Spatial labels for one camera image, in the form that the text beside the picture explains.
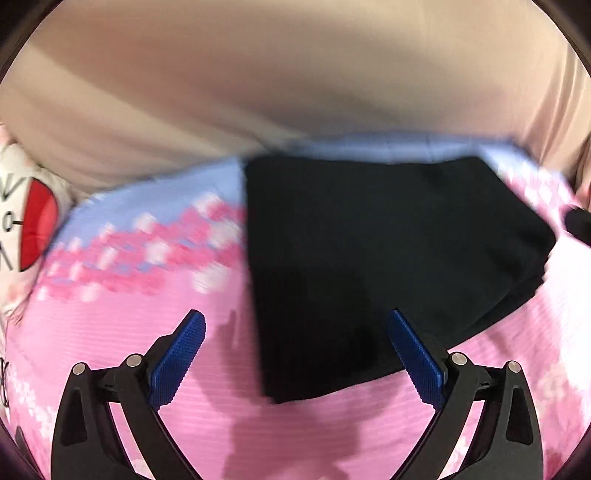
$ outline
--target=white pillow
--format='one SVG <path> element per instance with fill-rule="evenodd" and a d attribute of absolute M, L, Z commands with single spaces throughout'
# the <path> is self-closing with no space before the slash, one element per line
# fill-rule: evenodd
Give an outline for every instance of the white pillow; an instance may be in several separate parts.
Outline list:
<path fill-rule="evenodd" d="M 39 167 L 16 143 L 0 143 L 0 355 L 53 234 L 72 205 L 68 183 Z"/>

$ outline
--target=blue gripper pad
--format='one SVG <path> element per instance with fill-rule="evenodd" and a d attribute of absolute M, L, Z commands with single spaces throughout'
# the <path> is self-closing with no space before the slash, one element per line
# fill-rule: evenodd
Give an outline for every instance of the blue gripper pad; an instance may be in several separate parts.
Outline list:
<path fill-rule="evenodd" d="M 392 310 L 388 336 L 423 403 L 439 411 L 445 402 L 444 374 L 400 310 Z"/>
<path fill-rule="evenodd" d="M 205 317 L 195 310 L 152 372 L 148 402 L 155 411 L 172 402 L 204 340 Z"/>

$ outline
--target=pink fabric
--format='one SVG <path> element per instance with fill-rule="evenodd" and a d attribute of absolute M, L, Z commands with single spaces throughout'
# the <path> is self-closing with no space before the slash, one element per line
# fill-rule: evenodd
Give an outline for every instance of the pink fabric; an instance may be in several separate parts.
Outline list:
<path fill-rule="evenodd" d="M 523 179 L 504 171 L 502 177 L 560 232 L 556 212 L 573 201 L 565 185 L 543 172 Z M 190 209 L 186 215 L 193 217 L 195 238 L 206 236 L 208 246 L 183 248 L 176 240 L 179 222 L 150 233 L 107 229 L 89 248 L 74 243 L 52 252 L 25 320 L 8 336 L 11 426 L 23 428 L 43 472 L 48 476 L 70 368 L 81 360 L 92 368 L 118 365 L 130 353 L 145 352 L 196 308 L 206 316 L 207 336 L 161 416 L 204 479 L 390 478 L 433 413 L 406 373 L 315 400 L 270 405 L 259 393 L 245 251 L 235 228 L 242 214 L 219 204 L 207 213 L 214 223 L 201 222 Z M 219 228 L 219 242 L 212 243 L 212 228 Z M 106 254 L 108 248 L 127 252 L 129 264 L 152 255 L 152 268 L 123 282 L 117 270 L 123 260 Z M 73 281 L 73 274 L 80 277 Z M 591 421 L 589 284 L 591 249 L 560 232 L 537 295 L 458 347 L 482 365 L 500 367 L 513 359 L 523 366 L 540 419 L 545 478 L 569 457 Z M 134 466 L 148 476 L 119 410 L 115 418 Z M 476 419 L 471 416 L 445 473 L 459 467 Z"/>

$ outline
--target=black cloth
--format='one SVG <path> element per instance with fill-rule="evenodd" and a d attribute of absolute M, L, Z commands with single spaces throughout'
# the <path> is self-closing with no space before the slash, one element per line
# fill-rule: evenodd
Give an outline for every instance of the black cloth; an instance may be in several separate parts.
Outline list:
<path fill-rule="evenodd" d="M 564 227 L 580 242 L 591 247 L 591 213 L 576 207 L 566 212 Z"/>
<path fill-rule="evenodd" d="M 245 175 L 262 382 L 277 403 L 401 370 L 393 308 L 446 348 L 481 332 L 533 296 L 556 241 L 474 157 L 269 155 Z"/>

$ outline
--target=pillow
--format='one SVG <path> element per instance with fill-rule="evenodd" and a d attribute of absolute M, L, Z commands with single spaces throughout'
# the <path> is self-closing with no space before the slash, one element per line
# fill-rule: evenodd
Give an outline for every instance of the pillow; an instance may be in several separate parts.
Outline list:
<path fill-rule="evenodd" d="M 5 141 L 0 147 L 0 355 L 7 322 L 21 317 L 43 254 L 70 206 L 67 182 L 36 165 L 20 145 Z"/>
<path fill-rule="evenodd" d="M 591 79 L 530 0 L 64 1 L 0 116 L 87 193 L 294 138 L 510 138 L 574 175 Z"/>

